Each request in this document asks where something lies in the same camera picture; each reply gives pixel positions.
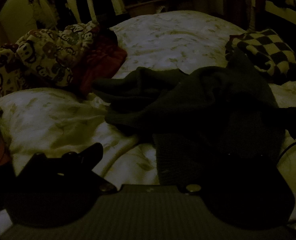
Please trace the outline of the white leaf-print bedsheet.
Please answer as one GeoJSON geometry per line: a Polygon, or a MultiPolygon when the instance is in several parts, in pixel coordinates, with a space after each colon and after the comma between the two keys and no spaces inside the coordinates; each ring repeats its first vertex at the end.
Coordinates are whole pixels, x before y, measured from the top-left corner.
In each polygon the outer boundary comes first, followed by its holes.
{"type": "MultiPolygon", "coordinates": [[[[138,16],[113,27],[127,59],[117,72],[125,77],[138,66],[152,70],[180,69],[190,73],[208,64],[225,66],[224,46],[230,34],[240,34],[237,26],[193,11],[138,16]]],[[[101,142],[104,157],[88,177],[85,189],[94,191],[104,183],[105,190],[120,190],[129,197],[103,205],[110,223],[106,239],[190,239],[180,232],[148,230],[164,216],[165,200],[160,192],[155,149],[136,145],[104,122],[105,103],[91,94],[79,103],[67,92],[50,88],[23,90],[0,98],[3,115],[0,128],[10,144],[11,161],[0,167],[0,236],[3,239],[101,239],[102,224],[91,226],[94,216],[60,230],[9,231],[12,222],[5,207],[10,201],[36,206],[37,196],[12,186],[11,172],[20,172],[36,151],[58,159],[67,151],[80,152],[101,142]]]]}

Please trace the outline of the black clothing item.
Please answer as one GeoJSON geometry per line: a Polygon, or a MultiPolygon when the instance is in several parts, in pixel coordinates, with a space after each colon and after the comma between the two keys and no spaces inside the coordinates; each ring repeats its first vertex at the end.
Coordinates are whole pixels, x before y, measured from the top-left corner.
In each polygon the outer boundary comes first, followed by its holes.
{"type": "Polygon", "coordinates": [[[161,183],[225,165],[276,161],[285,129],[269,85],[254,73],[203,67],[191,74],[139,67],[106,83],[106,122],[156,149],[161,183]]]}

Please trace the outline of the dark red garment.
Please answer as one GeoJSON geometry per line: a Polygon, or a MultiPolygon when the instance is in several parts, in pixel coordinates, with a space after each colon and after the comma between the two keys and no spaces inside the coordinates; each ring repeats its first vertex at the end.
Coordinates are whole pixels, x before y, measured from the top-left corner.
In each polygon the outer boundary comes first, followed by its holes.
{"type": "Polygon", "coordinates": [[[95,27],[89,33],[92,43],[72,69],[72,87],[86,93],[91,91],[95,81],[111,79],[117,74],[127,58],[113,30],[95,27]]]}

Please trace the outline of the black white checkered cloth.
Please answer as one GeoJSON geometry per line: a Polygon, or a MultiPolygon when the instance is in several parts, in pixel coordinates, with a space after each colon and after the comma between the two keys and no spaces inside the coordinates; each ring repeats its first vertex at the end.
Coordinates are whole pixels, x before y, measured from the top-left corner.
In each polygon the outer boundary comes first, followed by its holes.
{"type": "Polygon", "coordinates": [[[294,51],[271,29],[230,35],[225,58],[228,62],[244,62],[268,76],[296,71],[294,51]]]}

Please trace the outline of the skull-print fabric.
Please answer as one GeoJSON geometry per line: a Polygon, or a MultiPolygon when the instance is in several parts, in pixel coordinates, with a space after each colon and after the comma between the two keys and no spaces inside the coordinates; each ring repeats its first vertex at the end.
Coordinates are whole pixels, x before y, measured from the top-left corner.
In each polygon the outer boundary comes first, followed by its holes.
{"type": "Polygon", "coordinates": [[[69,25],[63,31],[30,30],[16,43],[0,46],[0,96],[35,87],[69,86],[97,30],[94,22],[69,25]]]}

